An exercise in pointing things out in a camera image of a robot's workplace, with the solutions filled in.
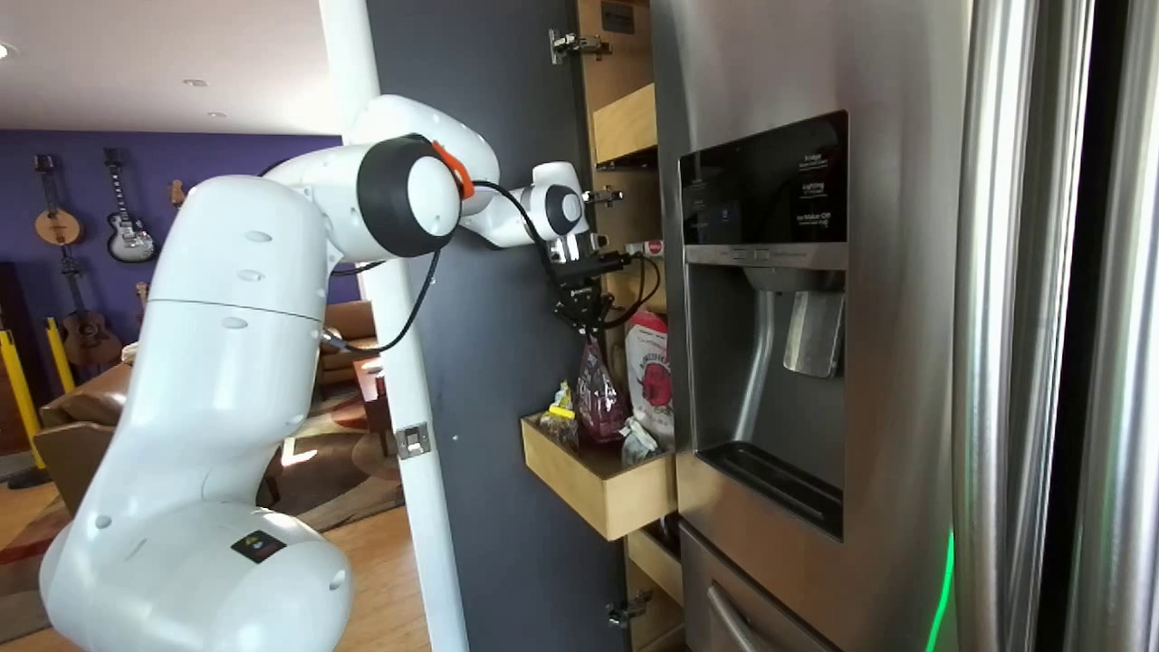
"wooden floor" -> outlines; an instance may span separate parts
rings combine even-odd
[[[0,485],[0,547],[7,547],[47,503],[54,498],[52,485],[12,491]],[[426,620],[422,603],[422,583],[414,570],[407,509],[384,509],[376,518],[326,532],[355,570],[355,609],[339,652],[425,652]],[[54,630],[18,637],[0,643],[3,652],[76,652]]]

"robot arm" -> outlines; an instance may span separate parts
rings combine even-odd
[[[534,238],[471,176],[500,176],[475,130],[379,99],[347,146],[191,188],[111,445],[39,566],[67,637],[96,652],[333,647],[344,553],[254,491],[307,413],[333,264],[431,253],[457,223],[498,245]],[[541,238],[586,229],[560,163],[513,194]]]

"guitar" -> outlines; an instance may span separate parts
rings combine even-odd
[[[85,264],[73,253],[85,223],[70,211],[62,211],[57,176],[54,176],[57,163],[54,155],[38,155],[33,165],[39,172],[45,203],[47,203],[47,211],[38,213],[33,229],[47,245],[62,250],[62,274],[73,296],[73,311],[62,318],[67,358],[70,366],[79,368],[79,376],[96,376],[118,361],[118,340],[105,326],[105,316],[85,308],[79,281],[76,281],[85,274]]]
[[[110,234],[110,253],[125,264],[143,264],[156,257],[156,238],[150,234],[144,221],[137,221],[125,198],[125,181],[118,170],[125,163],[116,158],[111,149],[105,149],[105,170],[111,181],[111,198],[116,211],[110,213],[111,234]]]

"dark gray wall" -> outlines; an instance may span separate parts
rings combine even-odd
[[[571,0],[368,0],[384,89],[437,104],[500,151],[504,181],[534,163],[584,170],[580,69],[547,63],[547,30],[571,30]],[[549,318],[534,250],[460,232],[418,321],[457,527],[475,652],[627,647],[604,625],[624,561],[522,465],[518,418],[575,368],[575,337]]]

